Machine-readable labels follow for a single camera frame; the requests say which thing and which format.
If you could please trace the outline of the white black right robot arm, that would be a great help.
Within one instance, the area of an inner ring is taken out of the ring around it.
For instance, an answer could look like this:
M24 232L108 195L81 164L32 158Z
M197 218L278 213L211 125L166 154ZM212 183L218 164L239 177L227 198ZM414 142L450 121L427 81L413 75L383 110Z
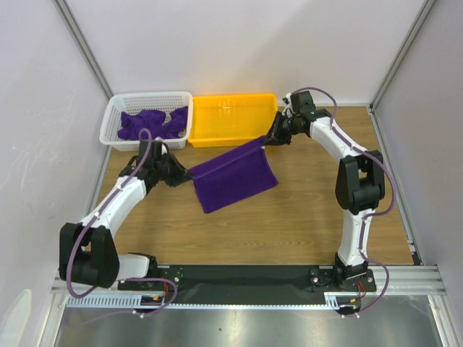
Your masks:
M343 210L341 245L328 284L348 291L368 271L370 224L385 197L383 156L358 145L335 120L335 113L317 109L311 87L288 93L265 137L265 145L288 145L306 134L338 163L335 196Z

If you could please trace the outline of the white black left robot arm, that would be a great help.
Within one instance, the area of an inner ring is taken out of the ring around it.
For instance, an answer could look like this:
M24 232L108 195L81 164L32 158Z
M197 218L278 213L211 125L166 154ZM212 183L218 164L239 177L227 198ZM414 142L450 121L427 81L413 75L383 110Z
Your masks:
M59 233L59 276L68 286L110 288L116 282L134 280L151 289L160 271L154 256L119 254L114 237L132 209L157 183L177 187L190 172L176 159L165 142L143 141L138 155L121 170L115 185L100 204L78 223L65 223Z

